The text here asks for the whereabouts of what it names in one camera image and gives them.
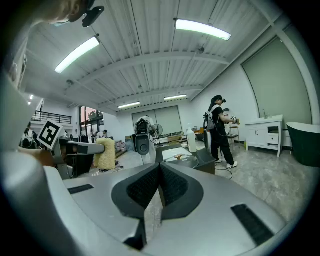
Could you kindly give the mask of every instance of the white ceiling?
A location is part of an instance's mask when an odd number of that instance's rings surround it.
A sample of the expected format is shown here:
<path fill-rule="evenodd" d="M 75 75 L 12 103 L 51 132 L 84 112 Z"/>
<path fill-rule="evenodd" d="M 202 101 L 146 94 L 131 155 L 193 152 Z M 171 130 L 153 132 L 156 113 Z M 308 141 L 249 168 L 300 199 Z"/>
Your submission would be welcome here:
<path fill-rule="evenodd" d="M 64 104 L 79 104 L 110 114 L 136 101 L 141 107 L 164 97 L 192 99 L 266 28 L 254 0 L 97 0 L 105 11 L 88 28 L 81 20 L 55 27 L 36 26 L 29 37 L 25 92 Z M 280 15 L 267 7 L 273 19 Z M 192 20 L 231 34 L 228 41 L 175 30 L 174 18 Z M 99 34 L 100 45 L 54 70 L 76 47 Z M 204 53 L 198 49 L 203 46 Z M 67 80 L 74 81 L 68 85 Z"/>

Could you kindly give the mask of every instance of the fluffy beige object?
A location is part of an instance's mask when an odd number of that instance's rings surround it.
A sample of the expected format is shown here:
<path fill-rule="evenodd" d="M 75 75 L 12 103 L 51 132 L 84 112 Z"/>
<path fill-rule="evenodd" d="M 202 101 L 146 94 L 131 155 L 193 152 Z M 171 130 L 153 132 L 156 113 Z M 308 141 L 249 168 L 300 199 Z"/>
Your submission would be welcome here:
<path fill-rule="evenodd" d="M 116 168 L 115 141 L 110 138 L 97 138 L 96 144 L 104 145 L 104 152 L 94 155 L 93 164 L 99 169 L 112 170 Z"/>

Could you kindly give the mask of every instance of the black rubber pad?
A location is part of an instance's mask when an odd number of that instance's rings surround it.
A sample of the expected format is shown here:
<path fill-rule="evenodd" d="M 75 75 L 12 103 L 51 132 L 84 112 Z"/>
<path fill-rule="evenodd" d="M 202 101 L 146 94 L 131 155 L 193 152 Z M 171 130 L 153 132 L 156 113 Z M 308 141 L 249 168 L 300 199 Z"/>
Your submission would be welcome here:
<path fill-rule="evenodd" d="M 257 246 L 273 237 L 270 229 L 258 218 L 257 215 L 245 204 L 231 207 L 231 210 L 249 233 Z"/>
<path fill-rule="evenodd" d="M 91 186 L 90 184 L 87 185 L 83 185 L 83 186 L 76 186 L 76 187 L 72 187 L 72 188 L 68 188 L 70 194 L 76 194 L 76 193 L 80 193 L 86 190 L 90 190 L 93 189 L 94 187 Z"/>

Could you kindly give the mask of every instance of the window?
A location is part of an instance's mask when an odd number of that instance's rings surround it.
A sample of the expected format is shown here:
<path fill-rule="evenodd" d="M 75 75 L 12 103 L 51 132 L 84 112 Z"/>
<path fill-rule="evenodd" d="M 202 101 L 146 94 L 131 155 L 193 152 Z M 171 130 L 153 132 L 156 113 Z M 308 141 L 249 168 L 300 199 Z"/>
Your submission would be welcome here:
<path fill-rule="evenodd" d="M 304 79 L 279 38 L 242 66 L 251 82 L 261 118 L 263 110 L 270 116 L 283 115 L 283 129 L 287 129 L 287 122 L 312 123 Z"/>
<path fill-rule="evenodd" d="M 180 121 L 179 110 L 177 106 L 159 108 L 140 113 L 132 114 L 133 127 L 139 118 L 148 115 L 152 118 L 154 124 L 159 124 L 163 128 L 161 136 L 168 137 L 172 134 L 181 133 L 182 125 Z"/>

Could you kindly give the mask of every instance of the cabinet drawer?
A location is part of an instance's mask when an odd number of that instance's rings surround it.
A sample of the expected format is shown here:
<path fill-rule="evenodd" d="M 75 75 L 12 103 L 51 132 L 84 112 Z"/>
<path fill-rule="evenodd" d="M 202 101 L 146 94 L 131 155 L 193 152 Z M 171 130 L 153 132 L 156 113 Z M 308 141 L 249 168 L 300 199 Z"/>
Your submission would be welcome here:
<path fill-rule="evenodd" d="M 268 142 L 268 144 L 278 145 L 278 143 L 279 143 L 279 134 L 268 134 L 267 142 Z"/>

